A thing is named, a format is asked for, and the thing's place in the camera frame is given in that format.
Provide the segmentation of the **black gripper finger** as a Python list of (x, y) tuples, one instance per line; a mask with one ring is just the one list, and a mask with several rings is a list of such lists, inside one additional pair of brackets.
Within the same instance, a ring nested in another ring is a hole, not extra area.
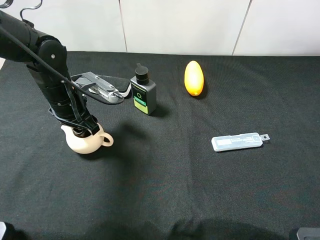
[(79, 125), (74, 129), (75, 136), (91, 136), (100, 130), (97, 120), (82, 121)]

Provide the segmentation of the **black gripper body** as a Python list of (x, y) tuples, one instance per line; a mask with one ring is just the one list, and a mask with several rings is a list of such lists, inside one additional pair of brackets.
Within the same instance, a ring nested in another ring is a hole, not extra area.
[(76, 118), (72, 102), (69, 97), (65, 96), (48, 96), (47, 100), (50, 105), (50, 113), (63, 125), (79, 128), (82, 121), (97, 120), (96, 117), (90, 114), (87, 109), (87, 98), (83, 96), (74, 96), (76, 110), (80, 115), (80, 118)]

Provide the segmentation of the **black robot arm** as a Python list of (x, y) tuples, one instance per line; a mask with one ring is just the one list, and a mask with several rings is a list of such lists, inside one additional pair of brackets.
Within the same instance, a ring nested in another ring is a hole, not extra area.
[(84, 138), (99, 131), (98, 120), (88, 111), (85, 97), (71, 84), (67, 49), (57, 38), (1, 11), (0, 56), (25, 63), (48, 101), (51, 114), (62, 125), (73, 128), (76, 136)]

